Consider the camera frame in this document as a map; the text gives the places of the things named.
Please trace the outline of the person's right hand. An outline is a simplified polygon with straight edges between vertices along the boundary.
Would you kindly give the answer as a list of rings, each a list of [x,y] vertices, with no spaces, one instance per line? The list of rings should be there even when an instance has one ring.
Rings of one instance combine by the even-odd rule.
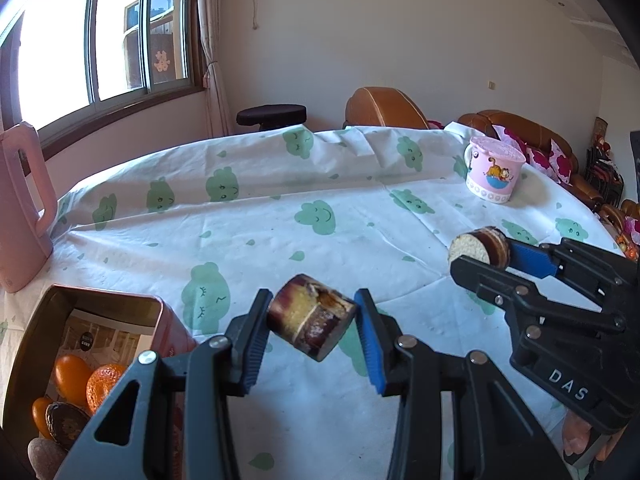
[[[591,425],[568,411],[562,428],[563,451],[567,456],[582,455],[588,448]]]

